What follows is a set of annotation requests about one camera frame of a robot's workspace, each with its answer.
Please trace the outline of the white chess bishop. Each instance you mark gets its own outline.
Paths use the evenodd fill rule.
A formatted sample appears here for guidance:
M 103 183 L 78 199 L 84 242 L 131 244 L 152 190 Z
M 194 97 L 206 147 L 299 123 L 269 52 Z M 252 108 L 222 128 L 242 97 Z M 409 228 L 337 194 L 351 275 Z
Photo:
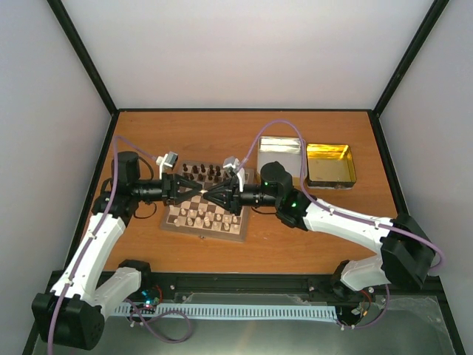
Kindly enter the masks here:
M 203 224 L 203 220 L 200 217 L 197 217 L 194 222 L 194 226 L 197 228 L 201 228 Z

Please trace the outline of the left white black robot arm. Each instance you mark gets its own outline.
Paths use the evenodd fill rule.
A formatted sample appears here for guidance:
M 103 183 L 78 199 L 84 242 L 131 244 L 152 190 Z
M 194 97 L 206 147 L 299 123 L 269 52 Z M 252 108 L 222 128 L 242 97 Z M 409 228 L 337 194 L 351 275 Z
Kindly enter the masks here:
M 159 174 L 147 180 L 140 176 L 141 159 L 136 152 L 115 154 L 111 187 L 102 188 L 95 200 L 81 244 L 51 289 L 33 300 L 35 323 L 49 352 L 54 345 L 92 350 L 107 318 L 133 294 L 144 298 L 147 309 L 162 300 L 147 262 L 125 260 L 107 281 L 99 282 L 112 249 L 141 203 L 172 206 L 200 193 L 198 183 L 170 172 L 176 153 L 157 157 Z

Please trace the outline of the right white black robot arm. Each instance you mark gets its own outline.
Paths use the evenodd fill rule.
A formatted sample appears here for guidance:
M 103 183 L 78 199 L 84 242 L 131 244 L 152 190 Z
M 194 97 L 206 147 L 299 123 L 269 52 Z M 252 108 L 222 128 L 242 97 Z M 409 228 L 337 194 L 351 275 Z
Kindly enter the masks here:
M 265 164 L 258 184 L 243 183 L 240 173 L 212 186 L 203 197 L 238 214 L 245 206 L 272 206 L 286 226 L 323 232 L 373 252 L 363 260 L 345 260 L 334 271 L 330 287 L 341 299 L 378 285 L 420 291 L 436 255 L 433 244 L 408 215 L 395 219 L 338 209 L 293 186 L 291 175 L 278 162 Z

